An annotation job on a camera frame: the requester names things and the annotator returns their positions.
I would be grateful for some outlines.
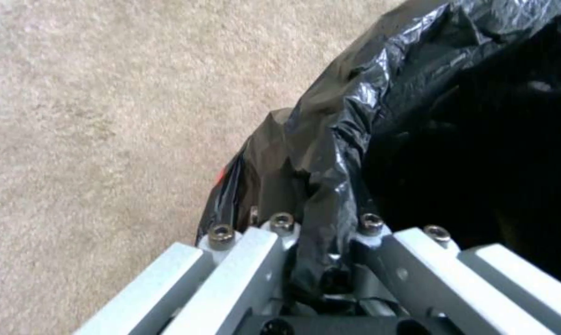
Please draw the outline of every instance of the white metal bar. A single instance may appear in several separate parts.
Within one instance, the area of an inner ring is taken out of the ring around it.
[[[164,335],[230,335],[250,310],[268,303],[282,276],[284,250],[275,233],[251,227],[210,274]]]
[[[209,253],[176,242],[76,334],[155,334],[188,301],[212,269],[214,263]]]
[[[465,334],[551,334],[420,229],[386,237],[370,269],[414,316],[444,312]]]
[[[465,250],[459,259],[512,301],[561,334],[561,283],[502,245]]]

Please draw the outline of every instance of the black garbage bag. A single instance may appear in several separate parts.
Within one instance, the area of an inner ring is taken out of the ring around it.
[[[291,212],[291,290],[348,286],[349,237],[375,212],[501,242],[561,280],[561,0],[409,1],[271,112],[212,189],[197,238]]]

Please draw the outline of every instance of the hex socket bolt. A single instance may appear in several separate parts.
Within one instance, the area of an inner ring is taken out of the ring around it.
[[[452,239],[450,233],[444,227],[436,225],[427,225],[423,227],[423,233],[441,245],[447,244]]]
[[[382,232],[384,222],[382,218],[373,213],[365,213],[359,218],[359,226],[357,231],[367,236],[377,236]]]
[[[235,231],[229,225],[215,225],[208,230],[208,243],[213,250],[227,250],[234,242]]]
[[[289,236],[295,230],[295,219],[285,212],[276,213],[270,217],[270,230],[278,236]]]

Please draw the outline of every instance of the plastic bag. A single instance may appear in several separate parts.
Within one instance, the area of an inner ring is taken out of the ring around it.
[[[302,223],[304,301],[348,286],[349,237],[438,224],[561,279],[561,0],[409,1],[342,52],[225,168],[197,231]]]

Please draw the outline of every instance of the floor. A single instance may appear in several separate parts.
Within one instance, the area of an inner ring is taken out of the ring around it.
[[[400,0],[0,0],[0,333],[74,331]]]

